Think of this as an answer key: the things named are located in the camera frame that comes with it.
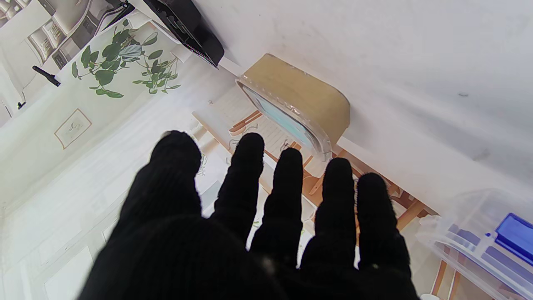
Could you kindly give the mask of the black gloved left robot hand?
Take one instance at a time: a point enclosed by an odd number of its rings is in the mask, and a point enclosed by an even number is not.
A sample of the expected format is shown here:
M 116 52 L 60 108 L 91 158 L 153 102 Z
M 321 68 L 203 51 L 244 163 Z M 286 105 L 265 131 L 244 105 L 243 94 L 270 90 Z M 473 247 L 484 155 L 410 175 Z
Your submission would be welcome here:
M 257 211 L 264 140 L 244 135 L 210 217 L 195 176 L 201 153 L 185 132 L 168 131 L 136 174 L 119 220 L 80 300 L 416 300 L 411 260 L 384 180 L 354 182 L 350 162 L 329 161 L 315 234 L 301 262 L 303 160 L 285 149 Z

